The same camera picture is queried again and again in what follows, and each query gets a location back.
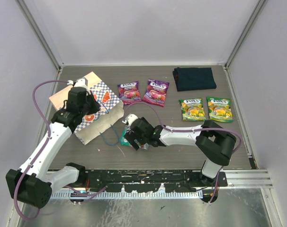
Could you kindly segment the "right aluminium frame post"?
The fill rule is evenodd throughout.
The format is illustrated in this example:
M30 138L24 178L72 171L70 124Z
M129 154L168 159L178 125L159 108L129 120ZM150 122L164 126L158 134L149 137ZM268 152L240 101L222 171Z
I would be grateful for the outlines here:
M240 50L242 44L245 42L245 39L247 38L250 31L252 30L256 20L258 19L260 13L262 12L262 10L265 7L265 5L267 4L267 2L268 2L267 0L258 0L257 1L257 4L255 5L252 13L250 14L249 19L247 20L236 44L233 47L231 54L229 55L225 65L224 65L225 68L229 68L231 66L231 64L234 61L238 51Z

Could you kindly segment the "blue checkered paper bag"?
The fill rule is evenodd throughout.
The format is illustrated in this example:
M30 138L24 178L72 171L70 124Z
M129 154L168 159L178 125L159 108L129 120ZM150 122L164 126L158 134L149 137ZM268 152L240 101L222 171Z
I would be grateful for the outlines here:
M89 92L74 87L76 81L69 80L67 87L52 95L49 100L56 113L51 119L52 136L60 131L69 138L72 134L84 144L111 128L124 115L123 102L94 72L84 76L88 80ZM100 110L86 115L87 95L94 95Z

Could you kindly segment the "purple snack packet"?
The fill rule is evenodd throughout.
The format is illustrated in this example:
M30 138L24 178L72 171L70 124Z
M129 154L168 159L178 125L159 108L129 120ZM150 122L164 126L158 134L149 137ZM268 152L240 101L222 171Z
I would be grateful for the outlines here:
M139 81L119 84L118 86L119 98L124 105L141 102L139 93Z

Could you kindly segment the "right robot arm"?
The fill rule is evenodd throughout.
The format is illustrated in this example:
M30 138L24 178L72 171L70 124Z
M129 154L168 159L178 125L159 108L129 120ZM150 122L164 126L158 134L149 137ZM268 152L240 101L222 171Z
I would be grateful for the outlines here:
M124 138L136 150L144 144L152 147L198 147L206 156L199 175L204 186L211 186L220 169L229 165L236 144L236 137L230 131L210 120L195 127L153 127L145 118L130 114L122 123L129 128Z

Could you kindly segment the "green Fox's candy packet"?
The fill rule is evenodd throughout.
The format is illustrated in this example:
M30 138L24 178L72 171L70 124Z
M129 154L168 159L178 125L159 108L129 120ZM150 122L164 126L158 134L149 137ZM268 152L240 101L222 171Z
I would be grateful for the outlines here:
M210 120L226 123L233 122L231 100L229 98L207 96L206 100Z

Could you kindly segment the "left aluminium frame post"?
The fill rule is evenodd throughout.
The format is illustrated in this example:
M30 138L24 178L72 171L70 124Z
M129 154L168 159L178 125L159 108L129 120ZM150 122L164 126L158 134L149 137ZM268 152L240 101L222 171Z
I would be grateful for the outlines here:
M59 52L57 51L54 42L46 28L43 19L41 18L38 9L34 2L31 0L16 0L17 5L22 11L25 19L32 28L34 34L38 38L45 53L51 60L52 64L57 70L61 70L64 63L61 59Z

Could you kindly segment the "teal Fox's mint packet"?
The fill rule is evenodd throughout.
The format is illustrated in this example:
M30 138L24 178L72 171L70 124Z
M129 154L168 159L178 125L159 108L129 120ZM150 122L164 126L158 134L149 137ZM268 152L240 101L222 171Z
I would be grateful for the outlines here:
M132 146L128 140L125 138L125 135L130 131L130 127L129 126L125 126L122 132L122 135L120 137L120 143L123 146ZM145 143L143 145L140 145L138 141L135 140L135 143L139 146L139 148L141 149L145 149L147 150L149 148L149 144Z

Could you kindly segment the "green snack packet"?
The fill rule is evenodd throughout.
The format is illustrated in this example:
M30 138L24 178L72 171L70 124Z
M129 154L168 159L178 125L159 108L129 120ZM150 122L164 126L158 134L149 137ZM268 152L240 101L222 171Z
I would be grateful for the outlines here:
M180 99L182 121L205 121L206 115L202 98Z

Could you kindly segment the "aluminium frame post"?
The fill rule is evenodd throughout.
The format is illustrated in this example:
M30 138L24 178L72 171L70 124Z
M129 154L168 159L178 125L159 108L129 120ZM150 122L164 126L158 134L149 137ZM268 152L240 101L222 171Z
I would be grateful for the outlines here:
M57 51L54 42L46 28L43 19L41 18L38 9L34 2L31 0L16 0L17 5L22 11L25 19L32 28L34 34L38 38L45 53L51 60L52 64L57 70L61 70L64 63L61 59L59 52Z
M250 31L252 30L256 20L258 19L260 13L262 12L262 10L265 7L265 5L267 4L267 2L268 2L267 0L258 0L257 1L257 4L255 5L252 13L250 14L249 19L247 20L236 44L233 47L231 54L229 55L225 65L224 65L225 68L229 68L231 66L231 64L234 61L238 51L240 50L242 44L245 42L245 39L247 38Z

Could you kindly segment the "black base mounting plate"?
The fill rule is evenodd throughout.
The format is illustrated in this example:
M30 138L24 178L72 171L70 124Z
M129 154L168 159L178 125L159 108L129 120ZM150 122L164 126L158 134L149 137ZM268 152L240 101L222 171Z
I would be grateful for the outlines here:
M87 170L82 183L71 183L70 187L90 189L98 192L105 188L107 192L157 192L162 186L166 193L197 192L198 188L227 187L225 172L219 177L207 180L199 170Z

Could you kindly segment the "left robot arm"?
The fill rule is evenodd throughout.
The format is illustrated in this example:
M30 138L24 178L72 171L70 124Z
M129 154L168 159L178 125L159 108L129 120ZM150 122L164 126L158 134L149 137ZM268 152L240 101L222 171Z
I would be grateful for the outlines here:
M51 119L48 131L35 151L18 170L10 169L6 182L12 199L43 208L51 194L69 184L82 187L87 181L84 166L68 163L63 169L48 175L47 171L56 154L82 123L85 115L95 114L100 105L85 86L73 86L63 108Z

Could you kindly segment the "folded navy cloth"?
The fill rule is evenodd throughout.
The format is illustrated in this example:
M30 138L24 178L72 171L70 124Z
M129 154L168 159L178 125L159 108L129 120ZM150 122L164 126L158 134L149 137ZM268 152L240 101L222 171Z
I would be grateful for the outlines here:
M178 92L216 89L211 68L180 68L172 72Z

